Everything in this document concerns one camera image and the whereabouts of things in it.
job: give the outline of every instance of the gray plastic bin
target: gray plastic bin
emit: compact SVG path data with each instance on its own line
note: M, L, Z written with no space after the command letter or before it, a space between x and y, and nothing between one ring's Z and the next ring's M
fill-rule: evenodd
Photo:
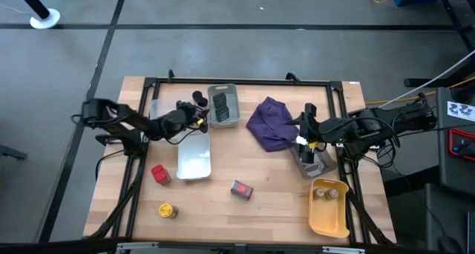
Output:
M226 105L229 108L229 118L218 122L216 120L216 108L214 107L213 96L219 93L224 93L226 95ZM208 101L209 101L209 113L211 114L211 119L209 124L212 128L232 128L238 125L240 114L239 114L239 101L238 101L238 90L234 84L225 84L225 85L215 85L208 87Z

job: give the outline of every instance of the wooden tabletop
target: wooden tabletop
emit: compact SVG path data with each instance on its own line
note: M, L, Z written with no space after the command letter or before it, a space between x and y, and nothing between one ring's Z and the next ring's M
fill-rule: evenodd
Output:
M142 76L127 76L119 102L137 109L144 79ZM343 82L343 87L347 110L364 108L359 83ZM207 88L208 85L203 84L161 84L159 114L173 110L177 100L191 100L193 91L199 90L206 94ZM304 103L312 102L317 107L317 121L328 119L330 112L325 88L238 85L237 92L241 114L239 126L209 130L212 173L208 179L191 182L177 179L178 146L163 141L150 143L134 226L134 240L348 244L347 238L317 235L309 228L307 212L311 180L301 177L289 151L265 152L246 129L248 119L258 104L268 96L284 102L293 117L304 110ZM334 100L335 107L339 108L336 94ZM145 115L148 115L149 103L150 101L145 107ZM118 145L107 146L105 154L121 148ZM330 146L327 149L335 159L335 149ZM367 155L376 159L374 153ZM126 160L126 156L117 155L102 162L85 225L85 235L95 232L116 206ZM157 164L167 168L173 179L169 185L155 183L150 171ZM361 160L358 171L368 213L383 233L396 242L379 168ZM322 176L339 180L337 170ZM234 180L255 188L250 201L230 193ZM163 202L179 208L180 213L175 219L164 219L158 215L157 209ZM128 208L124 211L120 235L125 232L127 216ZM353 209L357 241L362 241L357 216Z

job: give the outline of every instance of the purple cloth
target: purple cloth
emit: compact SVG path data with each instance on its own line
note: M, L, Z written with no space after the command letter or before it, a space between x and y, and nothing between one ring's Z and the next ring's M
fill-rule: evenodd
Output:
M298 128L285 125L292 120L287 107L267 97L258 107L246 125L266 152L287 149L298 135Z

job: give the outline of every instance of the red spice container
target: red spice container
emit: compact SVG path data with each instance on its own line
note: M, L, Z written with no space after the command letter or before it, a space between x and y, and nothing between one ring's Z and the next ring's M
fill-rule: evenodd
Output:
M154 176L155 181L161 185L167 185L171 182L170 175L162 165L155 166L151 170L151 173Z

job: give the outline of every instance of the yellow bowl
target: yellow bowl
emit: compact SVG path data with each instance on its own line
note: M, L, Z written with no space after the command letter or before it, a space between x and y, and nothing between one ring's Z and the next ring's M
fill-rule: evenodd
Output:
M313 190L323 188L337 189L339 196L336 199L314 199ZM309 192L309 226L319 235L345 238L350 234L345 219L345 196L348 186L339 180L316 178L310 186Z

